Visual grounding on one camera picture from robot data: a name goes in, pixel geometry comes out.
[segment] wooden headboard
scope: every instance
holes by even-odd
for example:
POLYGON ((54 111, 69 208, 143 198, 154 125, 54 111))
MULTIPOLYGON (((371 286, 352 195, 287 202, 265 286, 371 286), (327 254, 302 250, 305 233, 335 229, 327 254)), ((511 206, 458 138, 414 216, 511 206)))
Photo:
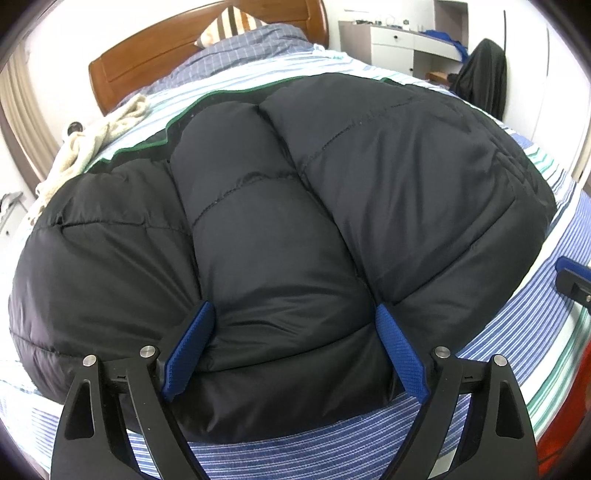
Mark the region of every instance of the wooden headboard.
POLYGON ((195 8, 136 33, 91 62, 90 83, 103 114, 198 52, 193 43, 229 5, 266 23, 295 25, 312 43, 328 46, 322 0, 230 0, 195 8))

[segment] silver bolt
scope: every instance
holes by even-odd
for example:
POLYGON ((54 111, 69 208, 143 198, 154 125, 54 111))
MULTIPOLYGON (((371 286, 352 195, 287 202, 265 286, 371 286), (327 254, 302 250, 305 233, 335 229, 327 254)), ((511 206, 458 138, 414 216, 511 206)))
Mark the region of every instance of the silver bolt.
POLYGON ((156 349, 152 345, 146 345, 139 351, 139 355, 144 358, 150 358, 156 353, 156 349))
POLYGON ((85 367, 92 367, 96 363, 96 357, 94 355, 86 355, 82 360, 82 365, 85 367))
POLYGON ((502 355, 495 355, 493 360, 499 367, 504 367, 507 364, 507 359, 502 355))
POLYGON ((449 351, 449 348, 445 346, 438 346, 435 347, 435 355, 439 358, 449 358, 452 353, 449 351))

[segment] red fabric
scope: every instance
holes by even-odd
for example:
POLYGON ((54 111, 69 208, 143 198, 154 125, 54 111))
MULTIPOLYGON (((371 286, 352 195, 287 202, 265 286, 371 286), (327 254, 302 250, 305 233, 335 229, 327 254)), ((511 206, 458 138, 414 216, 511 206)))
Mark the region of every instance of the red fabric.
POLYGON ((538 442, 540 476, 554 465, 560 451, 566 446, 579 428, 586 412, 586 394, 591 384, 591 343, 583 354, 579 371, 574 379, 569 395, 550 427, 538 442))

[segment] white cloth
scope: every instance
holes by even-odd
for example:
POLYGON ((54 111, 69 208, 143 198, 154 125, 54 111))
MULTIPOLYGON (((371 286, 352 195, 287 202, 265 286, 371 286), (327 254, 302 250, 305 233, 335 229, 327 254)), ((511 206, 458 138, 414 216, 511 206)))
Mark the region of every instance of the white cloth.
POLYGON ((27 221, 34 225, 61 186, 83 173, 101 147, 117 140, 140 123, 146 117, 148 107, 148 99, 137 94, 83 132, 72 132, 57 153, 47 179, 37 185, 35 191, 38 198, 29 210, 27 221))

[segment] striped bed sheet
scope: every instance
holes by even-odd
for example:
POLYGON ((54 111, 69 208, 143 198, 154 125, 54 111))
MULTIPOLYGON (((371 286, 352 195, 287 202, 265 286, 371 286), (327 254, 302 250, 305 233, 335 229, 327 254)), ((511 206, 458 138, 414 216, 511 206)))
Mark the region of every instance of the striped bed sheet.
MULTIPOLYGON (((308 53, 249 63, 151 96, 151 112, 146 120, 100 152, 95 161, 109 160, 121 148, 162 130, 206 93, 244 90, 326 72, 387 77, 440 90, 422 80, 315 46, 308 53)), ((539 439, 566 399, 591 338, 588 311, 559 296, 553 287, 554 263, 559 256, 584 264, 591 261, 591 199, 553 158, 498 123, 542 172, 556 196, 558 212, 538 258, 519 288, 459 355, 488 360, 502 353, 509 359, 539 439)), ((10 291, 12 273, 29 233, 30 227, 21 225, 16 234, 10 265, 0 277, 4 282, 0 284, 1 295, 7 296, 10 291)), ((451 462, 468 401, 465 396, 458 403, 434 473, 445 471, 451 462)), ((381 410, 312 432, 238 445, 192 444, 191 448, 212 480, 371 480, 379 478, 390 462, 417 411, 417 402, 403 394, 381 410)), ((9 337, 8 319, 0 317, 0 417, 20 448, 48 470, 60 412, 61 406, 42 398, 25 373, 9 337)), ((142 470, 157 476, 143 438, 131 432, 129 436, 142 470)))

